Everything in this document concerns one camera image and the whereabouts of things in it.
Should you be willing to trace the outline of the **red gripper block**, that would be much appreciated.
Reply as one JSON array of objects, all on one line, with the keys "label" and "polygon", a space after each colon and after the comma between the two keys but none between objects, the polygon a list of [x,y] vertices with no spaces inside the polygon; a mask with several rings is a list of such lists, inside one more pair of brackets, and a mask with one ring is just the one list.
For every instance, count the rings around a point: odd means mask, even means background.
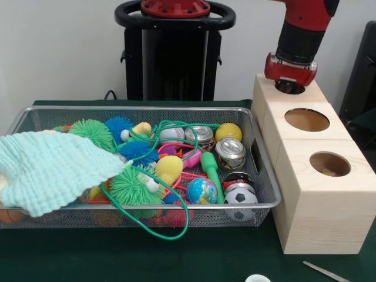
[{"label": "red gripper block", "polygon": [[274,81],[286,80],[300,86],[308,86],[317,73],[317,63],[311,62],[308,65],[296,65],[286,62],[270,52],[266,58],[264,75],[267,79]]}]

